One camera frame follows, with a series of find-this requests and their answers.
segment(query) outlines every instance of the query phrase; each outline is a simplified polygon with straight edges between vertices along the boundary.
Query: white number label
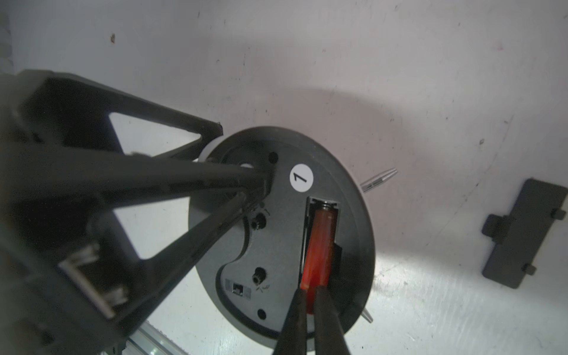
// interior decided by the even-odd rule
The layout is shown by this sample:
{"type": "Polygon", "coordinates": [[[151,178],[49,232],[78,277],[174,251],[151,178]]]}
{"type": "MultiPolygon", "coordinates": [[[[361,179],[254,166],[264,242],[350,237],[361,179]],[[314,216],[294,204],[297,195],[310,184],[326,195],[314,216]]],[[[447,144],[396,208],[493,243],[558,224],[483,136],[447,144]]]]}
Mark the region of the white number label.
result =
{"type": "Polygon", "coordinates": [[[306,164],[295,165],[290,171],[290,184],[294,190],[304,193],[312,187],[314,173],[306,164]]]}

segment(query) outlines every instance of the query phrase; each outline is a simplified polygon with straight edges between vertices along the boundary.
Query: circular black plate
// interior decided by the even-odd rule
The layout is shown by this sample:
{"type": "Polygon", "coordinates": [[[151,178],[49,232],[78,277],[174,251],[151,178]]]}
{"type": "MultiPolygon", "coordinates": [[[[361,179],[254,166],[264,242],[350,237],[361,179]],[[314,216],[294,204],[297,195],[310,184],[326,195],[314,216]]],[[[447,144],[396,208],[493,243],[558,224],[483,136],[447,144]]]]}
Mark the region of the circular black plate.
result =
{"type": "MultiPolygon", "coordinates": [[[[321,145],[284,128],[238,132],[214,148],[208,159],[274,172],[266,199],[197,264],[201,282],[219,311],[248,337],[274,347],[299,285],[308,205],[319,199],[334,202],[339,209],[337,260],[328,288],[347,332],[365,306],[375,262],[373,230],[358,184],[321,145]],[[304,167],[293,171],[298,164],[308,166],[313,174],[313,183],[304,192],[300,191],[309,185],[309,173],[304,167]]],[[[209,191],[192,195],[190,228],[226,200],[225,195],[209,191]]],[[[313,332],[313,316],[308,315],[308,350],[314,348],[313,332]]]]}

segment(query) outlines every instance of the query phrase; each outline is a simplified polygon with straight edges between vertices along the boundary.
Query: white table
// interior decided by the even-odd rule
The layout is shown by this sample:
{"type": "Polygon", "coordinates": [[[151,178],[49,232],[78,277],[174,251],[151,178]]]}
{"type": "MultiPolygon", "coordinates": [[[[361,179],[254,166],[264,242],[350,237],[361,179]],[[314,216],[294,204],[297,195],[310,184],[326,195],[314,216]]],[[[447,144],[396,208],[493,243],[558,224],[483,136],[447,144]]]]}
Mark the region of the white table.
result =
{"type": "MultiPolygon", "coordinates": [[[[302,131],[360,181],[377,263],[353,354],[558,354],[568,348],[568,222],[511,290],[481,276],[481,235],[529,177],[568,185],[568,3],[562,0],[12,1],[14,68],[72,72],[220,121],[302,131]],[[115,34],[114,43],[110,37],[115,34]]],[[[187,138],[117,125],[126,150],[187,138]]],[[[122,211],[148,256],[187,203],[122,211]]],[[[190,354],[270,353],[192,271],[149,321],[190,354]]]]}

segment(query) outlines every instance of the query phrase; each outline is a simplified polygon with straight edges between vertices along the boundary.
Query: screw hole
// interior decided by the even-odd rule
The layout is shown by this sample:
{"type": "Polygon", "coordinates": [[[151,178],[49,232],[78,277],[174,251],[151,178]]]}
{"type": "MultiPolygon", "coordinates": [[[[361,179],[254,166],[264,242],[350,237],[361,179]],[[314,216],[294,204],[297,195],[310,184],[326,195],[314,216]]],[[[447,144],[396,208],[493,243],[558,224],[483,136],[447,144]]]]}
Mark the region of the screw hole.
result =
{"type": "Polygon", "coordinates": [[[268,161],[270,161],[271,164],[276,164],[278,162],[278,154],[276,154],[276,152],[268,154],[268,161]]]}
{"type": "Polygon", "coordinates": [[[250,227],[254,230],[263,229],[266,227],[266,217],[264,214],[259,213],[250,221],[250,227]]]}

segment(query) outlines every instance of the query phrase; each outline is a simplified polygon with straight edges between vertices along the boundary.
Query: silver pin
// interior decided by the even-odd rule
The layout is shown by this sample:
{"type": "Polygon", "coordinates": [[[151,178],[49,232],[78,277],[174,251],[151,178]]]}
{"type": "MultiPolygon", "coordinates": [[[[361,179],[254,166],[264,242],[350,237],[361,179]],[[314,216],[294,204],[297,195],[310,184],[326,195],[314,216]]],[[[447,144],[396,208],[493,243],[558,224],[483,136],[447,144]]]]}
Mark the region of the silver pin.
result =
{"type": "MultiPolygon", "coordinates": [[[[91,264],[99,260],[99,244],[88,244],[82,249],[72,253],[57,266],[75,283],[85,296],[95,305],[97,309],[106,317],[113,318],[116,313],[105,300],[104,296],[97,291],[91,281],[79,270],[79,266],[91,264]]],[[[114,294],[111,298],[119,300],[114,294]]]]}
{"type": "Polygon", "coordinates": [[[363,308],[363,311],[361,312],[361,316],[363,317],[363,319],[365,319],[369,323],[373,322],[373,317],[371,317],[371,313],[369,313],[367,308],[363,308]]]}
{"type": "Polygon", "coordinates": [[[382,173],[378,173],[377,175],[375,175],[371,179],[362,183],[361,189],[363,190],[364,193],[368,192],[368,191],[374,189],[375,187],[383,184],[385,181],[387,181],[388,179],[390,179],[391,177],[396,175],[397,172],[398,172],[398,170],[396,170],[395,168],[392,168],[392,169],[386,170],[382,173]]]}
{"type": "Polygon", "coordinates": [[[128,289],[125,285],[119,285],[103,295],[109,306],[114,307],[128,302],[128,289]]]}

